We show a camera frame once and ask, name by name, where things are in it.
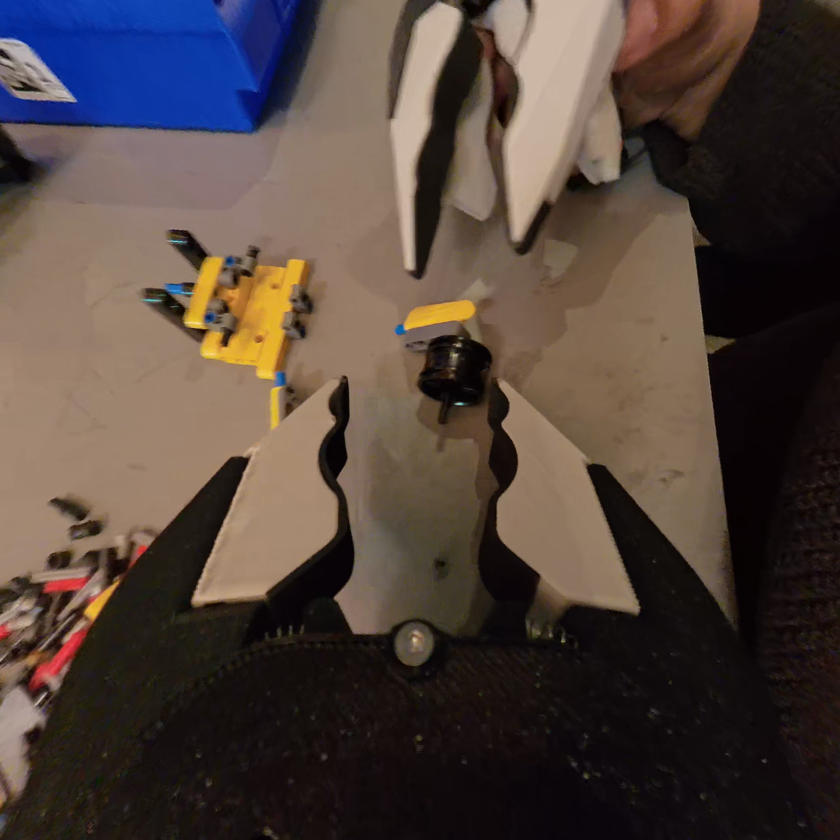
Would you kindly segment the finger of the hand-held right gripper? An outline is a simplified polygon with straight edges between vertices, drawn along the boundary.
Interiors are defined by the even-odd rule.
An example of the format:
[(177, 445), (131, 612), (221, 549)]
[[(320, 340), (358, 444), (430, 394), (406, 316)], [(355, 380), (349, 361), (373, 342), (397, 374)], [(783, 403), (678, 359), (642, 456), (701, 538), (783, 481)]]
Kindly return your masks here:
[(406, 2), (390, 53), (388, 120), (403, 265), (421, 279), (444, 205), (481, 222), (497, 202), (487, 143), (494, 82), (458, 2)]
[(622, 170), (623, 127), (613, 70), (626, 3), (534, 1), (510, 58), (518, 93), (502, 136), (511, 244), (527, 254), (574, 171), (594, 185)]

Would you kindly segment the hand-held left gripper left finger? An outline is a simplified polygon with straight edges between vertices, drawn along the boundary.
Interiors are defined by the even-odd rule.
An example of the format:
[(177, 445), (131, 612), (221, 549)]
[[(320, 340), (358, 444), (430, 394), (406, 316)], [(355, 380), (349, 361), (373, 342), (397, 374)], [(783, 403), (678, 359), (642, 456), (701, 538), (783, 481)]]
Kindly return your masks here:
[(268, 432), (216, 536), (192, 606), (304, 607), (349, 582), (354, 546), (338, 482), (347, 462), (346, 376), (327, 381)]

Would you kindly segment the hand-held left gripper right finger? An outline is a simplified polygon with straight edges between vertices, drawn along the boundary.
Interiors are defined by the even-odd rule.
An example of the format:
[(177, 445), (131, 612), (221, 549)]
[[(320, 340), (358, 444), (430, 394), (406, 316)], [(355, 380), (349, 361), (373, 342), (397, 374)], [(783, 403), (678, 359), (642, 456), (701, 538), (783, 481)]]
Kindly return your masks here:
[(488, 624), (552, 636), (574, 607), (637, 616), (591, 461), (501, 379), (490, 387), (488, 424), (497, 482), (479, 543), (479, 577), (494, 602)]

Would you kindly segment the small yellow panel grey beam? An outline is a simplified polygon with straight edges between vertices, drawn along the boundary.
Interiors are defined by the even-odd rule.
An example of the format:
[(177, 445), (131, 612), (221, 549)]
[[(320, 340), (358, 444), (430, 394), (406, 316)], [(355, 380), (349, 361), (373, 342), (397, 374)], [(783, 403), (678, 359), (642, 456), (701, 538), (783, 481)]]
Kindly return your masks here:
[(476, 319), (477, 309), (473, 301), (435, 303), (411, 310), (396, 326), (395, 335), (405, 350), (421, 353), (438, 338), (474, 339), (478, 334)]
[(284, 371), (275, 373), (269, 393), (269, 430), (274, 431), (297, 405), (297, 394)]

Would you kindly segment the black wheel hub with axle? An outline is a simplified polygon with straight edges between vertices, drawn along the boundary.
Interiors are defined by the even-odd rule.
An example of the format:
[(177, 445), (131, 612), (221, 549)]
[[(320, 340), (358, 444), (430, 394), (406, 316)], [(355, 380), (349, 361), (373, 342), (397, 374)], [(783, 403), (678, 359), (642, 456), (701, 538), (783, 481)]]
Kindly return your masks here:
[(488, 348), (469, 337), (445, 335), (429, 343), (416, 386), (438, 403), (439, 425), (446, 425), (454, 407), (481, 403), (491, 365)]

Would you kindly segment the yellow brick plate assembly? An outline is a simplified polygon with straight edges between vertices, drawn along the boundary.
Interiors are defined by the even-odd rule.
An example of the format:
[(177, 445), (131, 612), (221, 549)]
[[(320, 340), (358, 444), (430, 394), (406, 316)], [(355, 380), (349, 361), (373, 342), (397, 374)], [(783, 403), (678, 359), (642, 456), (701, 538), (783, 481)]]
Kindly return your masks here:
[(287, 386), (287, 353), (307, 336), (313, 311), (309, 262), (268, 266), (254, 245), (242, 256), (213, 256), (184, 229), (168, 230), (166, 240), (196, 277), (143, 289), (143, 304), (198, 342), (204, 359), (247, 366)]

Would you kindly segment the person's right forearm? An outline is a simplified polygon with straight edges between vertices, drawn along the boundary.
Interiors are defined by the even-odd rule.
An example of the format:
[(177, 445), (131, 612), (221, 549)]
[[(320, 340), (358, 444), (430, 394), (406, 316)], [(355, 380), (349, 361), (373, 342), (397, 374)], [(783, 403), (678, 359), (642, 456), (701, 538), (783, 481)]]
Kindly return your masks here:
[(816, 2), (763, 2), (699, 137), (642, 129), (659, 182), (711, 245), (743, 258), (839, 245), (839, 23)]

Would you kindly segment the person's right hand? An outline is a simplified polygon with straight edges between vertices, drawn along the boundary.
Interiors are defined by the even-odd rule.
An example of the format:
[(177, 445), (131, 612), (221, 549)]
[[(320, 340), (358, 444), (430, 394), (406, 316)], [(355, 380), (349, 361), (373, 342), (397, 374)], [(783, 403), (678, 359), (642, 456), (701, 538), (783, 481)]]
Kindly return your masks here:
[(761, 1), (631, 1), (613, 72), (625, 129), (694, 141), (747, 48)]

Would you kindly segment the person's black sweater torso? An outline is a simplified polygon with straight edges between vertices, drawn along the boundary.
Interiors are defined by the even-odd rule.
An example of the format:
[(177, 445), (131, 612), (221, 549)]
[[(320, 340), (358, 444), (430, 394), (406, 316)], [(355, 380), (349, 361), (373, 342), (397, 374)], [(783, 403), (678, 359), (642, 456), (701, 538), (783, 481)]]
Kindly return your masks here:
[(838, 838), (838, 267), (695, 251), (741, 633), (805, 813)]

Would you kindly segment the pile of small brick parts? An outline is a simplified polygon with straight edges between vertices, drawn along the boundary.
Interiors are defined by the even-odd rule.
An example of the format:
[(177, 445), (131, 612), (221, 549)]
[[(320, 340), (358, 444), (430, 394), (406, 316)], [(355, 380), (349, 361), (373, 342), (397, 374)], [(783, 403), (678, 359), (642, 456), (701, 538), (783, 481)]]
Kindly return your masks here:
[(112, 544), (2, 584), (1, 811), (22, 794), (35, 742), (91, 626), (157, 532), (135, 529)]

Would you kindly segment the blue plastic bin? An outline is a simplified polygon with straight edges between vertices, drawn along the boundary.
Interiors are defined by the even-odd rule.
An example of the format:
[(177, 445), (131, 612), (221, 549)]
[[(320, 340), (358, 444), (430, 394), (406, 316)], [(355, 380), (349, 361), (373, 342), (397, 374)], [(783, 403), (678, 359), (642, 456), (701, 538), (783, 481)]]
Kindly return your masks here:
[(252, 133), (299, 1), (2, 1), (2, 123)]

